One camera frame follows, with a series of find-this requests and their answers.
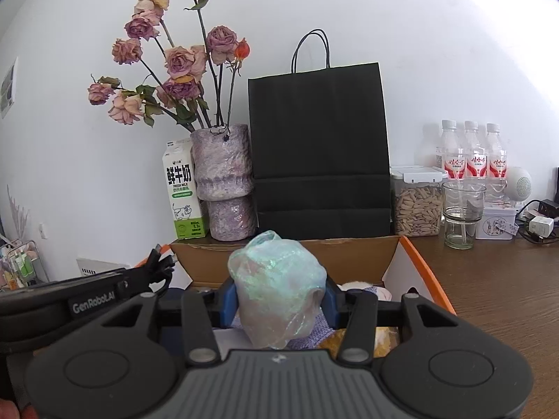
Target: clear glass cup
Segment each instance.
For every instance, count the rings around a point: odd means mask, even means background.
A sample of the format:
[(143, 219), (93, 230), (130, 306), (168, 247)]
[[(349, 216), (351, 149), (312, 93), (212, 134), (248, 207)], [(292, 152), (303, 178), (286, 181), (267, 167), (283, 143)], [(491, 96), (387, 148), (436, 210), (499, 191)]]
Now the clear glass cup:
[(477, 222), (484, 213), (485, 186), (465, 180), (443, 184), (444, 243), (453, 249), (471, 249)]

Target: milk carton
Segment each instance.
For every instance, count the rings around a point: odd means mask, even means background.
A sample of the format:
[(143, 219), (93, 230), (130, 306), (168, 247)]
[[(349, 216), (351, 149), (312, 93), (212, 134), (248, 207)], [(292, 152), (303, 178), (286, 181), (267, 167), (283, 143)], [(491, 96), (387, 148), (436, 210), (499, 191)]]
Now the milk carton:
[(208, 232), (208, 212), (196, 195), (194, 164), (190, 157), (190, 138), (167, 142), (163, 166), (177, 237), (202, 238)]

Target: purple vase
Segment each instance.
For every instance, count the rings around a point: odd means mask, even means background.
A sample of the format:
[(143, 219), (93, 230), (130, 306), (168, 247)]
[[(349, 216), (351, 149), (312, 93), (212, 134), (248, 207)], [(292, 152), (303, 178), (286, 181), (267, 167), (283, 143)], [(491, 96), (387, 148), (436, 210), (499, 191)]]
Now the purple vase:
[(196, 192), (201, 200), (220, 201), (244, 197), (252, 192), (252, 160), (246, 124), (223, 130), (199, 129), (190, 137), (194, 158)]
[(218, 241), (239, 241), (254, 235), (256, 218), (251, 197), (207, 201), (210, 233)]

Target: container lid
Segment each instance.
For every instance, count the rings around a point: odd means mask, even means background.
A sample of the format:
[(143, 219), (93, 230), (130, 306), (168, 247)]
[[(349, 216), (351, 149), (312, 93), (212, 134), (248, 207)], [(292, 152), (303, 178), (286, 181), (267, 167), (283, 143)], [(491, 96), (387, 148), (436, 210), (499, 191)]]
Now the container lid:
[(505, 201), (485, 202), (484, 215), (516, 215), (514, 206)]
[(464, 128), (471, 131), (477, 130), (477, 121), (464, 121)]
[(444, 119), (443, 129), (456, 129), (456, 121), (453, 119)]
[(501, 128), (498, 124), (495, 123), (487, 123), (487, 131), (488, 132), (498, 132)]
[(448, 172), (437, 167), (421, 165), (400, 165), (390, 168), (392, 179), (401, 179), (405, 183), (440, 183), (448, 178)]

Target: orange box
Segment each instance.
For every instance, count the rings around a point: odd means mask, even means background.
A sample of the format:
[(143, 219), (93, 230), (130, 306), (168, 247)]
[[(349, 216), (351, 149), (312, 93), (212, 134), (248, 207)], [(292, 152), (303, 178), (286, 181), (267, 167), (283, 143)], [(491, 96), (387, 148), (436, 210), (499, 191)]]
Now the orange box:
[[(234, 243), (210, 237), (177, 240), (171, 249), (192, 278), (194, 287), (219, 287), (229, 276), (229, 255), (248, 240)], [(364, 281), (384, 284), (397, 301), (411, 288), (455, 313), (437, 278), (405, 236), (301, 241), (337, 284)]]

